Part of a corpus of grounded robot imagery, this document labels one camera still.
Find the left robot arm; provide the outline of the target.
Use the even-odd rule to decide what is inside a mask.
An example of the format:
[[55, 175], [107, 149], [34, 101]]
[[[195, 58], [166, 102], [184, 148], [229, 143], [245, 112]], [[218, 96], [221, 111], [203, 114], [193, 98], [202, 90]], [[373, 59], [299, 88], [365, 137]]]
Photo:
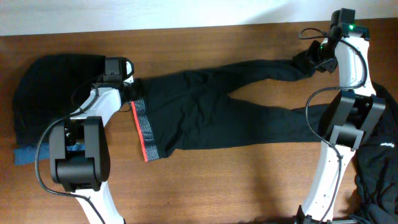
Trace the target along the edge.
[[111, 160], [104, 128], [138, 97], [133, 73], [128, 58], [106, 58], [104, 71], [90, 81], [89, 97], [47, 129], [51, 178], [62, 185], [62, 196], [77, 199], [90, 223], [125, 222], [109, 190]]

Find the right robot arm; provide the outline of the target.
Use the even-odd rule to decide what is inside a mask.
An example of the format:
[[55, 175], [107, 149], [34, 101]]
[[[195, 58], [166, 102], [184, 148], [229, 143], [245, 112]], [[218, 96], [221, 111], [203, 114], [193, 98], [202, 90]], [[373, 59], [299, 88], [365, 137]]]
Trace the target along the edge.
[[321, 154], [312, 186], [299, 206], [296, 223], [333, 223], [333, 208], [350, 160], [370, 137], [386, 103], [376, 95], [368, 65], [369, 30], [355, 23], [355, 11], [342, 8], [331, 16], [329, 30], [312, 36], [303, 64], [319, 72], [339, 71], [338, 92], [322, 114], [314, 135]]

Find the black leggings red-grey waistband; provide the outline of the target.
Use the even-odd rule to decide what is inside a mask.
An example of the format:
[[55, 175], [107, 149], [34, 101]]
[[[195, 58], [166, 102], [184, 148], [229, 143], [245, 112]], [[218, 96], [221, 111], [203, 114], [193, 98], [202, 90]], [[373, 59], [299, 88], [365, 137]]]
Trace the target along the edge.
[[174, 150], [220, 149], [279, 142], [315, 142], [325, 105], [287, 109], [231, 98], [232, 91], [271, 79], [296, 82], [313, 75], [298, 55], [251, 60], [136, 79], [132, 110], [146, 161]]

